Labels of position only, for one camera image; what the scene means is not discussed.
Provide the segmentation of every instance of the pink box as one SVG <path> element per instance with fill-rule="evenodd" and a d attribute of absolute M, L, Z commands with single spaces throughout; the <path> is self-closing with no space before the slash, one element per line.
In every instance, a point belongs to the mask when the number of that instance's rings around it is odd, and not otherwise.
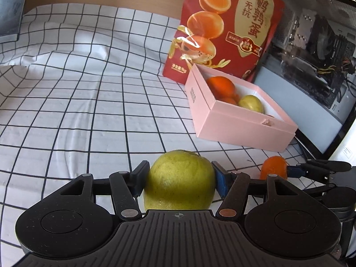
<path fill-rule="evenodd" d="M 216 100 L 206 83 L 206 79 L 212 76 L 230 79 L 240 97 L 248 94 L 257 96 L 264 106 L 265 114 Z M 199 138 L 282 152 L 298 128 L 258 86 L 206 66 L 193 65 L 186 81 L 186 93 Z"/>

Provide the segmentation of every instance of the fruit in box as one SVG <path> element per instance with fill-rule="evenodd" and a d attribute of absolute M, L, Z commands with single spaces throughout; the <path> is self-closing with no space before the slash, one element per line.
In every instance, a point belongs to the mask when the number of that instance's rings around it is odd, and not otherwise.
<path fill-rule="evenodd" d="M 233 98 L 235 95 L 235 85 L 225 76 L 213 76 L 206 80 L 214 97 L 218 100 L 222 98 Z"/>
<path fill-rule="evenodd" d="M 237 93 L 234 94 L 233 99 L 236 101 L 236 105 L 239 103 L 240 101 L 240 95 L 238 95 Z"/>
<path fill-rule="evenodd" d="M 264 113 L 264 109 L 263 109 L 263 105 L 261 100 L 259 100 L 257 97 L 255 97 L 254 95 L 246 95 L 243 98 L 241 98 L 239 100 L 239 103 L 237 104 L 240 107 L 252 110 L 252 111 L 256 111 L 256 112 L 260 112 L 260 113 Z"/>
<path fill-rule="evenodd" d="M 231 97 L 223 97 L 221 99 L 219 99 L 220 101 L 226 102 L 226 103 L 230 103 L 233 105 L 237 105 L 237 102 L 235 101 L 235 99 L 231 98 Z"/>

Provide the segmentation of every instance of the bed sheet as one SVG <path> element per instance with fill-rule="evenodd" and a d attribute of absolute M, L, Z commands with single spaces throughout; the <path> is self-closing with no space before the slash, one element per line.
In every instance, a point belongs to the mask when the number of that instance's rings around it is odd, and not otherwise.
<path fill-rule="evenodd" d="M 270 156 L 304 162 L 296 141 L 279 154 L 196 137 L 184 86 L 162 76 L 178 25 L 132 9 L 53 4 L 24 15 L 19 40 L 0 44 L 1 267 L 23 256 L 19 215 L 80 174 L 107 178 L 175 149 L 253 178 Z M 97 203 L 113 213 L 110 198 Z M 216 195 L 211 208 L 220 203 Z M 247 211 L 258 203 L 250 197 Z"/>

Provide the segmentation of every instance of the ribbed black plate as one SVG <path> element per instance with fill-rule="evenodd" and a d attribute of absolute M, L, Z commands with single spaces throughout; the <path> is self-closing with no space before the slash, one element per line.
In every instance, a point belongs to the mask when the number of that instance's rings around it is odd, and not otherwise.
<path fill-rule="evenodd" d="M 330 255 L 309 260 L 274 257 L 248 241 L 239 225 L 210 211 L 150 210 L 124 222 L 102 248 L 76 259 L 25 256 L 22 267 L 340 267 Z"/>

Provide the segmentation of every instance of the crosshair mark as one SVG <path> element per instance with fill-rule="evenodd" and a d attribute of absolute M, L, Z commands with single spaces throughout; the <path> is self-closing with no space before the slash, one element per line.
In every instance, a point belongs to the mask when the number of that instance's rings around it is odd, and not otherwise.
<path fill-rule="evenodd" d="M 178 219 L 184 217 L 184 215 L 182 213 L 176 213 L 174 214 L 175 217 L 177 217 Z"/>

